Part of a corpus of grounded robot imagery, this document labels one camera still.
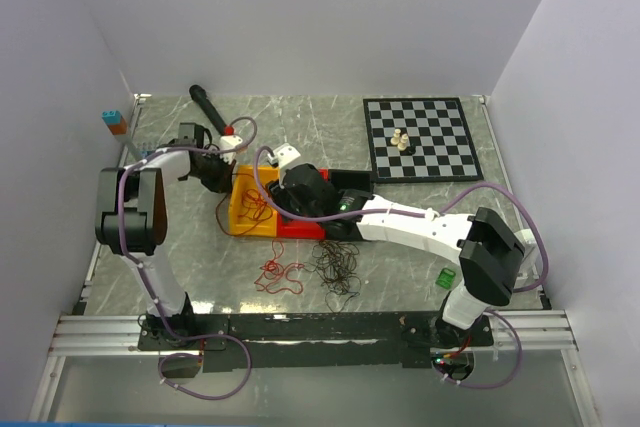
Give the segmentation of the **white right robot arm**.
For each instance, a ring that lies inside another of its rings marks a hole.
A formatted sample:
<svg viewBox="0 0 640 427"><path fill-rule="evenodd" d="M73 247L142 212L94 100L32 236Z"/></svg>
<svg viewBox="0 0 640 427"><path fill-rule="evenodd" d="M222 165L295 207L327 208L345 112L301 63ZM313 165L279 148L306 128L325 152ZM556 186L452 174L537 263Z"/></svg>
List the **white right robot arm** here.
<svg viewBox="0 0 640 427"><path fill-rule="evenodd" d="M462 280L445 298L436 332L448 345L467 338L489 307L509 304L526 248L498 213L442 214L394 203L359 189L339 189L310 164L266 184L278 213L316 223L338 241L388 242L444 258Z"/></svg>

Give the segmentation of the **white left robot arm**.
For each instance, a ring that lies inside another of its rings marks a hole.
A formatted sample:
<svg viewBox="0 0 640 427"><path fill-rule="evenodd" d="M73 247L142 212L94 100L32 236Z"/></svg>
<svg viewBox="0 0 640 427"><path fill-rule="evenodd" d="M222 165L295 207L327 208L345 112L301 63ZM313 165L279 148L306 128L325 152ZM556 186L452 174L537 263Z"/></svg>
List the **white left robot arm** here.
<svg viewBox="0 0 640 427"><path fill-rule="evenodd" d="M164 248L168 232L166 189L196 178L210 192L229 193L236 153L246 143L231 126L214 143L208 128L182 123L178 135L148 155L99 174L95 235L130 268L146 303L141 329L176 349L198 336L188 293L177 281Z"/></svg>

